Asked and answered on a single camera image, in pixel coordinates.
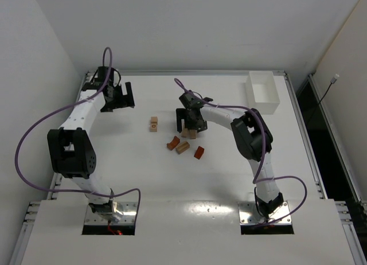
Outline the light long wood block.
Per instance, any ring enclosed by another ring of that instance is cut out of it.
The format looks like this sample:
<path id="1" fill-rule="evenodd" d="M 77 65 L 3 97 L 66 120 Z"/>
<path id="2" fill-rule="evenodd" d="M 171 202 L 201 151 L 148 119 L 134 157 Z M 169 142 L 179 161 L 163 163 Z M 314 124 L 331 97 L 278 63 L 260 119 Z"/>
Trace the light long wood block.
<path id="1" fill-rule="evenodd" d="M 197 131 L 196 130 L 188 130 L 189 138 L 196 139 L 197 138 Z"/>
<path id="2" fill-rule="evenodd" d="M 181 137 L 182 138 L 187 138 L 188 137 L 188 134 L 189 134 L 189 131 L 188 129 L 184 128 L 181 132 Z"/>

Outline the wood cube with letter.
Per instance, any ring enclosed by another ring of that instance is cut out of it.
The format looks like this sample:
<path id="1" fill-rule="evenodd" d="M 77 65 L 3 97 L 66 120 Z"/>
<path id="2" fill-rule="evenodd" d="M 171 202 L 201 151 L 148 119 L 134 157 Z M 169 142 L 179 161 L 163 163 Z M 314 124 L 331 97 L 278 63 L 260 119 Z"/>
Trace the wood cube with letter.
<path id="1" fill-rule="evenodd" d="M 150 132 L 157 132 L 158 131 L 158 124 L 157 123 L 150 123 L 149 127 Z"/>

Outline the white perforated plastic box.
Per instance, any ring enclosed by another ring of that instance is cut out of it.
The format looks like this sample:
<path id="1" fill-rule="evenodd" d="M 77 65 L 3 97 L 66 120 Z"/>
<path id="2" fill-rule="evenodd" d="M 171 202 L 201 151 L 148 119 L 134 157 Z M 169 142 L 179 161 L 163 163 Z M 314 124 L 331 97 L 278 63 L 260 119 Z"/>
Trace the white perforated plastic box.
<path id="1" fill-rule="evenodd" d="M 262 115 L 273 115 L 280 104 L 273 72 L 249 71 L 245 92 L 249 107 Z"/>

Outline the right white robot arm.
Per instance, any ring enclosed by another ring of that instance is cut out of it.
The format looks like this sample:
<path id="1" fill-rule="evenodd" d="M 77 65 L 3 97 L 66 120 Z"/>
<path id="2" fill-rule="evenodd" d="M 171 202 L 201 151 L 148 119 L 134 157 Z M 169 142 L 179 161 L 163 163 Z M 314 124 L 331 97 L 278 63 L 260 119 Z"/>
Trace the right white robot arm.
<path id="1" fill-rule="evenodd" d="M 258 110 L 246 112 L 226 106 L 214 106 L 211 98 L 200 99 L 191 92 L 179 97 L 183 107 L 176 109 L 177 131 L 184 128 L 198 133 L 208 129 L 208 122 L 218 124 L 233 133 L 239 153 L 249 162 L 255 184 L 255 204 L 258 213 L 268 219 L 283 203 L 271 165 L 272 134 Z"/>

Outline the small light wood cube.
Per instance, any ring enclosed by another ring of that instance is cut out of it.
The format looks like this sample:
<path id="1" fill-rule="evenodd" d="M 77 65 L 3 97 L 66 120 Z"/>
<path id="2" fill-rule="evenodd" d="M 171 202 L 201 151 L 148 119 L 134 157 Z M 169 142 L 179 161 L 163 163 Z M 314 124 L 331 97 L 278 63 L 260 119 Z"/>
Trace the small light wood cube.
<path id="1" fill-rule="evenodd" d="M 151 124 L 157 124 L 158 123 L 158 117 L 157 116 L 152 116 L 150 118 L 150 123 Z"/>

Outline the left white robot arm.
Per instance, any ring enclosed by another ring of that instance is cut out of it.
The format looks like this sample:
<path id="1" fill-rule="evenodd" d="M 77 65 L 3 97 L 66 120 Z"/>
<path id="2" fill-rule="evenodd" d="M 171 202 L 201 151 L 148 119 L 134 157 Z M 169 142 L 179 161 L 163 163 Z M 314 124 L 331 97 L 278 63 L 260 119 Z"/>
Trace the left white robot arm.
<path id="1" fill-rule="evenodd" d="M 47 134 L 54 172 L 83 190 L 92 213 L 109 223 L 122 220 L 123 205 L 112 198 L 113 190 L 95 173 L 97 158 L 89 132 L 99 113 L 135 106 L 131 84 L 125 83 L 127 92 L 123 93 L 121 79 L 118 70 L 98 67 L 81 89 L 82 103 L 58 129 Z"/>

